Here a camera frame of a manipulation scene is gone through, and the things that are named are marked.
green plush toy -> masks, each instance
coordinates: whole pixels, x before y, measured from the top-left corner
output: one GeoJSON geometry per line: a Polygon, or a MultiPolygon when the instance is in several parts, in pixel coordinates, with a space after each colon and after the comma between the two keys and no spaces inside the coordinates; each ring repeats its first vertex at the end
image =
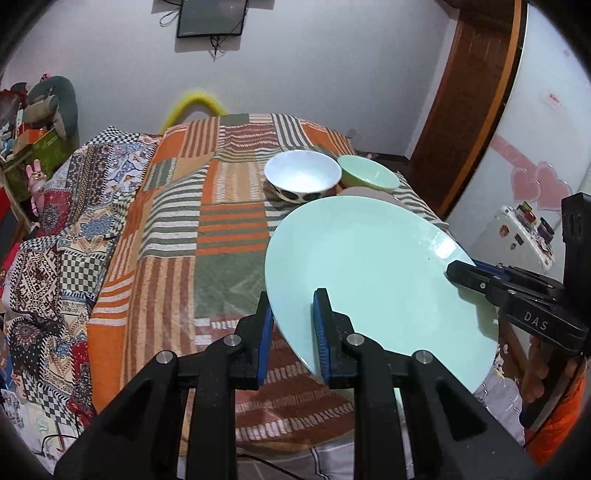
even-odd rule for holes
{"type": "Polygon", "coordinates": [[[27,96],[22,121],[33,128],[52,122],[57,135],[70,140],[78,130],[76,94],[70,80],[55,76],[39,82],[27,96]]]}

cardboard box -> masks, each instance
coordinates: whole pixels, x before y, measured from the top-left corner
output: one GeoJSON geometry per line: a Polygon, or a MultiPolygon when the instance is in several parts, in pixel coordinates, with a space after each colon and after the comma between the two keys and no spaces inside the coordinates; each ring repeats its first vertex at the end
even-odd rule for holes
{"type": "Polygon", "coordinates": [[[44,129],[28,129],[25,130],[21,135],[18,136],[17,141],[14,142],[14,148],[12,149],[12,153],[18,155],[18,153],[25,148],[27,145],[32,145],[37,140],[39,140],[43,135],[47,133],[47,130],[44,129]]]}

bed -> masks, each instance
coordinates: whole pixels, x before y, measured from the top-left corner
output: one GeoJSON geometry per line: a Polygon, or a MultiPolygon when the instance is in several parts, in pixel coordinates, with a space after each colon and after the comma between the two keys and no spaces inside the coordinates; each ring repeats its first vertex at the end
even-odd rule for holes
{"type": "MultiPolygon", "coordinates": [[[[279,114],[212,117],[163,137],[111,127],[77,150],[48,183],[40,234],[19,250],[3,296],[22,395],[85,426],[158,351],[187,355],[231,333],[256,310],[267,243],[294,208],[265,184],[265,162],[302,148],[355,153],[337,132],[279,114]]],[[[399,177],[394,195],[447,231],[399,177]]],[[[521,399],[501,362],[475,394],[522,440],[521,399]]],[[[265,384],[236,395],[245,448],[305,450],[315,462],[315,446],[352,447],[353,421],[353,405],[278,331],[265,384]]],[[[184,430],[181,455],[186,440],[184,430]]]]}

orange sleeve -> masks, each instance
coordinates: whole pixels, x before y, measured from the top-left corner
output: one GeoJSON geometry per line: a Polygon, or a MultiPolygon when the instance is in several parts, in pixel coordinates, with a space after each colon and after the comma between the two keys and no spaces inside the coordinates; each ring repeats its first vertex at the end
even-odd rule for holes
{"type": "Polygon", "coordinates": [[[546,425],[534,437],[534,432],[525,431],[527,452],[538,465],[546,463],[560,444],[569,434],[570,429],[577,422],[581,411],[583,393],[585,391],[585,377],[573,388],[573,391],[558,405],[546,425]]]}

light blue plate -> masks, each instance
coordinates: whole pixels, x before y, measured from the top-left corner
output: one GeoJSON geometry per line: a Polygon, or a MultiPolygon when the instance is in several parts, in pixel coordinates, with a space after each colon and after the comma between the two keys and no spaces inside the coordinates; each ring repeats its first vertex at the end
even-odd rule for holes
{"type": "Polygon", "coordinates": [[[483,295],[447,280],[454,260],[472,264],[454,240],[408,210],[328,197],[299,207],[275,230],[265,283],[281,333],[316,377],[311,304],[324,287],[356,332],[393,352],[429,350],[474,392],[495,357],[497,315],[483,295]]]}

